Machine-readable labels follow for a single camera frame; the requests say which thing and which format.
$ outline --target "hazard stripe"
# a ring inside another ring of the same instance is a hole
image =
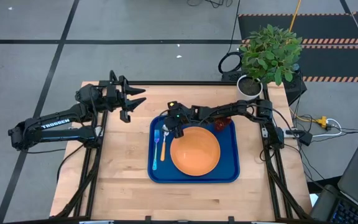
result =
[[[292,16],[293,14],[290,13],[281,13],[281,14],[239,14],[239,17],[242,16]],[[348,13],[299,13],[297,14],[297,16],[345,16],[345,15],[349,15]]]
[[[242,43],[248,44],[250,39],[242,40]],[[358,38],[355,39],[303,39],[302,44],[358,44]]]
[[[303,77],[304,82],[358,82],[358,77]]]
[[[316,44],[301,44],[304,49],[358,49],[358,45],[316,45]]]

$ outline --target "laptop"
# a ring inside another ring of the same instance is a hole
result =
[[[325,187],[311,216],[324,222],[358,224],[358,148],[338,182],[340,191],[332,185]]]

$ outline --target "blue tray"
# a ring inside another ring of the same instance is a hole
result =
[[[178,170],[172,162],[170,155],[170,146],[173,140],[173,134],[169,134],[166,139],[165,160],[160,160],[161,147],[163,142],[163,132],[160,132],[160,141],[157,146],[157,170],[153,170],[154,160],[154,130],[157,128],[162,130],[164,116],[159,116],[153,119],[150,124],[150,139],[149,139],[149,164],[147,172],[149,177],[157,183],[230,183],[235,181],[240,174],[239,153],[237,150],[236,131],[234,123],[231,122],[222,131],[215,131],[214,125],[203,126],[208,131],[211,131],[219,142],[221,148],[221,157],[216,167],[209,173],[193,177],[186,175]]]

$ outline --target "white cable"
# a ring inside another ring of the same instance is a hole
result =
[[[334,121],[339,126],[339,133],[336,133],[336,134],[318,134],[318,135],[314,135],[313,137],[338,136],[338,135],[342,134],[342,127],[339,124],[339,122],[337,122],[335,119],[332,119],[332,118],[327,119],[327,124],[328,124],[328,121]]]

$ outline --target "red object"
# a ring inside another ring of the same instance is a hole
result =
[[[222,131],[231,122],[231,118],[219,118],[215,120],[215,130]]]

